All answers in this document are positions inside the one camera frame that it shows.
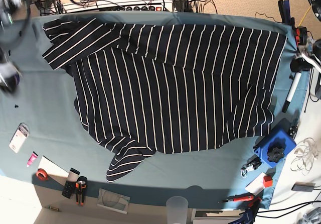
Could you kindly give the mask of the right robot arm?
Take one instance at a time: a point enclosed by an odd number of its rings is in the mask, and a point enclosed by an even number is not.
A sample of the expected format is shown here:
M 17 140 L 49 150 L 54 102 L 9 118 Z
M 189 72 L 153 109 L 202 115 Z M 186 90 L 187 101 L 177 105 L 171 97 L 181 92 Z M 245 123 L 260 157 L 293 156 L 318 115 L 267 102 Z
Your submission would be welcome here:
M 1 32 L 14 23 L 13 16 L 20 8 L 26 7 L 27 14 L 18 34 L 9 41 L 1 42 L 1 91 L 4 93 L 14 94 L 20 82 L 21 73 L 9 59 L 9 50 L 17 47 L 23 39 L 23 33 L 30 23 L 32 3 L 32 0 L 1 0 Z

